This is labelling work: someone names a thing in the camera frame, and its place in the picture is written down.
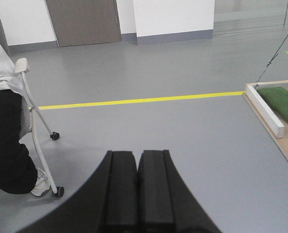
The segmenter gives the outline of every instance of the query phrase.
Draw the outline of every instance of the rope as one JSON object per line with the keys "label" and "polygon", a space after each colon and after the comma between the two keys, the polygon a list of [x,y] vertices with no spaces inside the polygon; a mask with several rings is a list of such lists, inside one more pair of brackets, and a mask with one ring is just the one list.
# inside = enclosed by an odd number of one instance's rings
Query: rope
{"label": "rope", "polygon": [[271,58],[271,60],[268,62],[268,64],[266,65],[266,68],[265,70],[261,73],[261,75],[259,76],[259,78],[256,80],[256,86],[255,87],[258,87],[258,83],[260,81],[260,79],[262,78],[262,76],[266,73],[268,67],[271,65],[272,61],[277,57],[277,55],[279,55],[279,50],[280,48],[283,46],[284,42],[286,41],[286,39],[288,38],[288,34],[287,36],[285,37],[285,39],[283,40],[282,44],[280,45],[280,47],[278,48],[278,50],[275,52],[275,54],[273,55],[273,57]]}
{"label": "rope", "polygon": [[285,22],[286,22],[286,16],[288,15],[288,5],[286,7],[286,12],[285,12],[285,18],[284,18],[284,23],[283,23],[283,27],[285,27]]}

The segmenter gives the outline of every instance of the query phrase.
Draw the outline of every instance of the green bag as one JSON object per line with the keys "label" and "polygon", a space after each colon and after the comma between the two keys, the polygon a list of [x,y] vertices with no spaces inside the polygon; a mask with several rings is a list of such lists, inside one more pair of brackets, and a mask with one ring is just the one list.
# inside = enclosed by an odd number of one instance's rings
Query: green bag
{"label": "green bag", "polygon": [[267,87],[257,92],[288,123],[288,91],[282,87]]}

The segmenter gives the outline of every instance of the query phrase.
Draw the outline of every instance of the chair caster wheel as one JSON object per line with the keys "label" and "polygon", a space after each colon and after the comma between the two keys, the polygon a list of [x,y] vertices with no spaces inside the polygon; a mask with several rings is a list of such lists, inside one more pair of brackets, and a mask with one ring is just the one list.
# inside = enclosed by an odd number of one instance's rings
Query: chair caster wheel
{"label": "chair caster wheel", "polygon": [[52,132],[52,135],[50,135],[50,138],[52,138],[55,141],[60,138],[60,134],[58,132]]}
{"label": "chair caster wheel", "polygon": [[57,193],[52,192],[52,196],[54,196],[56,198],[62,197],[64,195],[64,187],[58,186],[58,187],[56,187],[56,189],[57,189]]}

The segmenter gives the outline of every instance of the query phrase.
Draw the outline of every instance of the shoe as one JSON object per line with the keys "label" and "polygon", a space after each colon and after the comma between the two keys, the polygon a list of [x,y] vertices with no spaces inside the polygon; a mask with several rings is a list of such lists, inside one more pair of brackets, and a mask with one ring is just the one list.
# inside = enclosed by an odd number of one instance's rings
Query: shoe
{"label": "shoe", "polygon": [[43,170],[37,168],[37,171],[37,181],[31,193],[37,197],[43,197],[49,191],[50,183],[48,181],[46,173]]}

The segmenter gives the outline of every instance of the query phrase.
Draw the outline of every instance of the baseboard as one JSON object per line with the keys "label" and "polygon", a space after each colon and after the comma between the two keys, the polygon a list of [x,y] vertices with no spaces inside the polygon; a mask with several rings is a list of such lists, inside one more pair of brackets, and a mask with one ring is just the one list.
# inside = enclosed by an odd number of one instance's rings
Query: baseboard
{"label": "baseboard", "polygon": [[121,34],[122,42],[137,41],[136,33]]}
{"label": "baseboard", "polygon": [[139,45],[157,44],[157,43],[196,40],[196,39],[210,39],[212,37],[213,37],[213,29],[185,32],[185,33],[140,36],[137,38],[137,44]]}
{"label": "baseboard", "polygon": [[56,41],[9,46],[9,50],[11,54],[20,53],[20,52],[28,52],[28,51],[36,51],[36,50],[50,50],[50,49],[56,49],[56,48],[58,48]]}

